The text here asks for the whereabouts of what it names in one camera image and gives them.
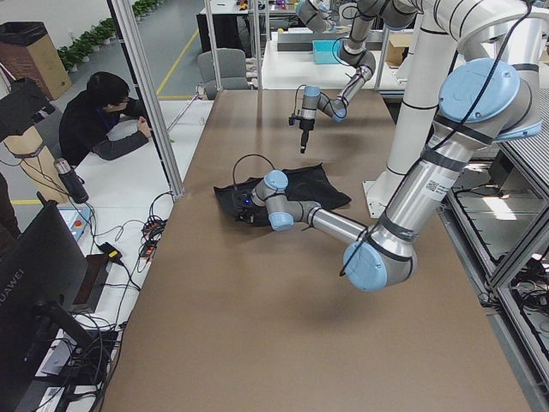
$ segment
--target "black monitor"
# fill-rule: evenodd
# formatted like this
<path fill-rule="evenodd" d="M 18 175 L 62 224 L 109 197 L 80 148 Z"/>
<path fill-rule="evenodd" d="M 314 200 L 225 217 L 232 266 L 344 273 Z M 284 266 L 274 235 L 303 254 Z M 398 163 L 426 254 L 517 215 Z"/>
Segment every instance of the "black monitor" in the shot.
<path fill-rule="evenodd" d="M 79 346 L 92 337 L 69 315 L 87 261 L 54 202 L 0 262 L 0 410 L 14 411 L 59 328 Z"/>

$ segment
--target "person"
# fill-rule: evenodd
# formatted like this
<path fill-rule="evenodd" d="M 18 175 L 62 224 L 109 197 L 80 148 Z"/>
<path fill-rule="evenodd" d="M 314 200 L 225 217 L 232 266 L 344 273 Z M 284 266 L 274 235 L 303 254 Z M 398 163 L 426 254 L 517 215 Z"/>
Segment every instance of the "person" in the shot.
<path fill-rule="evenodd" d="M 89 78 L 86 90 L 67 105 L 59 125 L 62 157 L 78 166 L 90 152 L 111 161 L 126 155 L 148 142 L 151 130 L 139 100 L 129 97 L 130 88 L 120 77 L 99 71 Z M 110 141 L 107 133 L 125 114 L 138 118 L 135 133 Z"/>
<path fill-rule="evenodd" d="M 0 173 L 0 262 L 15 246 L 21 230 L 17 226 L 14 208 L 9 200 L 8 182 Z"/>

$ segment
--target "blue bin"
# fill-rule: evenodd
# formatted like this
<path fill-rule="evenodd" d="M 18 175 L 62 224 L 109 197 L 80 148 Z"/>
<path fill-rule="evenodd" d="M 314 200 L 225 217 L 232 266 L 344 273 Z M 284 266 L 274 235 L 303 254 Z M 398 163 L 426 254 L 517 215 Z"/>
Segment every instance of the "blue bin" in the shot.
<path fill-rule="evenodd" d="M 338 64 L 335 56 L 339 56 L 340 42 L 338 40 L 313 40 L 312 54 L 316 64 Z"/>

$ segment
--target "black hair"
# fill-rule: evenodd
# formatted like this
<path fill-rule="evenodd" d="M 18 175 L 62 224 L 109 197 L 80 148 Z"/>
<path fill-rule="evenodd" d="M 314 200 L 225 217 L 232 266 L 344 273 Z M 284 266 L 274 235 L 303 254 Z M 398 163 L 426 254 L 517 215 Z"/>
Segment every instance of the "black hair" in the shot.
<path fill-rule="evenodd" d="M 124 79 L 106 71 L 92 74 L 86 90 L 93 105 L 98 107 L 118 105 L 130 93 L 130 87 Z"/>

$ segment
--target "hand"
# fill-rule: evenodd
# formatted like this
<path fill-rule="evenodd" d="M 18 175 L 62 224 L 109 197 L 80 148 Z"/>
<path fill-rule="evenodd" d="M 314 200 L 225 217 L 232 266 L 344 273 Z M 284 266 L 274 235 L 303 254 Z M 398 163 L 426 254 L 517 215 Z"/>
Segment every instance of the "hand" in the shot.
<path fill-rule="evenodd" d="M 137 129 L 149 139 L 151 138 L 151 128 L 148 127 L 147 120 L 143 116 L 137 120 Z"/>

